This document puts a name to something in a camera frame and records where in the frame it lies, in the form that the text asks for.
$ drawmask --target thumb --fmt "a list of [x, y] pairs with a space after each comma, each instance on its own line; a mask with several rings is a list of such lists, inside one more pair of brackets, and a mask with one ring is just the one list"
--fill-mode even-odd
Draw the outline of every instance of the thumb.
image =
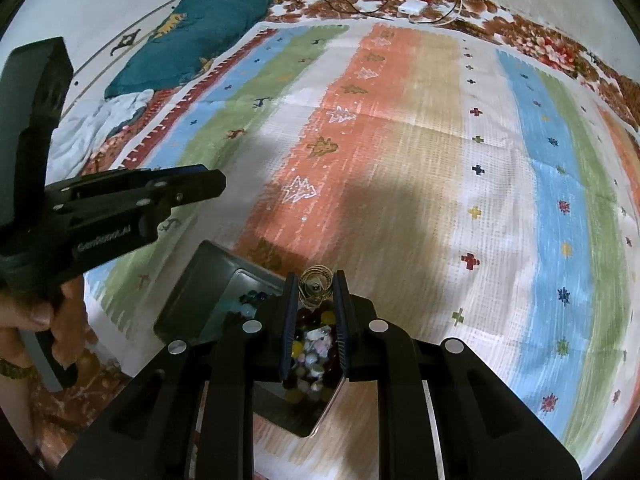
[[0, 327], [41, 332], [53, 319], [53, 307], [42, 300], [18, 298], [8, 288], [0, 290]]

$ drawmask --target gold wire ornament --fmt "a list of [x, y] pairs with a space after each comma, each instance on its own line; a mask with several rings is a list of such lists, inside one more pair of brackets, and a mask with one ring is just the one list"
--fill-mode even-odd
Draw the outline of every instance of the gold wire ornament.
[[324, 265], [314, 265], [305, 270], [298, 283], [302, 304], [313, 310], [318, 308], [324, 300], [330, 300], [333, 294], [331, 288], [333, 280], [334, 274]]

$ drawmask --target blue stripe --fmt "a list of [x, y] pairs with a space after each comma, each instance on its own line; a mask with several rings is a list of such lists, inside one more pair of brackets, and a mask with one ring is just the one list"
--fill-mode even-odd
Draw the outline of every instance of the blue stripe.
[[[233, 100], [234, 95], [242, 85], [254, 78], [263, 69], [265, 63], [281, 53], [292, 38], [301, 36], [308, 30], [309, 27], [283, 28], [268, 38], [267, 41], [254, 48], [251, 54], [238, 62], [216, 83], [209, 93], [201, 96], [197, 102], [191, 104], [189, 110], [176, 121], [168, 135], [147, 157], [141, 167], [174, 167], [178, 163], [187, 143], [198, 132], [200, 127], [206, 124], [217, 111], [222, 109], [227, 101]], [[225, 90], [225, 87], [229, 85], [231, 85], [231, 88]], [[84, 278], [89, 287], [101, 287], [115, 263], [116, 260], [111, 260], [86, 272]], [[95, 295], [98, 296], [99, 294], [100, 291], [96, 290]]]
[[[574, 408], [591, 335], [593, 286], [585, 197], [571, 133], [536, 71], [504, 52], [498, 52], [498, 58], [513, 90], [522, 137], [536, 175], [538, 210], [538, 267], [532, 305], [510, 387], [560, 439]], [[559, 201], [569, 203], [568, 214], [560, 211]], [[562, 254], [564, 242], [571, 245], [572, 256]], [[558, 297], [558, 289], [563, 288], [570, 294], [568, 304]], [[562, 339], [569, 349], [564, 356], [558, 353]], [[543, 397], [551, 394], [558, 401], [553, 411], [544, 412]]]

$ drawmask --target white wire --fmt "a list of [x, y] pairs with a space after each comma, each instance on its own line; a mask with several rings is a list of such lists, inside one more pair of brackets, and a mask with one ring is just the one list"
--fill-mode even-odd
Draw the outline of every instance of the white wire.
[[443, 25], [449, 25], [449, 23], [455, 22], [460, 17], [460, 14], [462, 13], [463, 0], [456, 0], [453, 3], [453, 9], [451, 9], [451, 10], [454, 10], [456, 8], [456, 5], [458, 5], [458, 4], [460, 6], [458, 7], [457, 15], [455, 17], [451, 18], [448, 22], [441, 22], [440, 21], [440, 20], [444, 19], [444, 17], [447, 17], [446, 14], [444, 16], [441, 16], [437, 20], [432, 20], [430, 22], [414, 22], [414, 20], [412, 20], [410, 16], [408, 16], [408, 19], [409, 19], [409, 22], [413, 23], [414, 25], [433, 25], [434, 27], [442, 27]]

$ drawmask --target white power adapter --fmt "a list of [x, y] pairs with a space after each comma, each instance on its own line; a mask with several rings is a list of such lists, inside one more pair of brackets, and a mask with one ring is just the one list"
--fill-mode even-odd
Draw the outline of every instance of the white power adapter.
[[409, 16], [415, 16], [420, 14], [427, 5], [428, 3], [422, 0], [407, 0], [398, 7], [398, 11]]

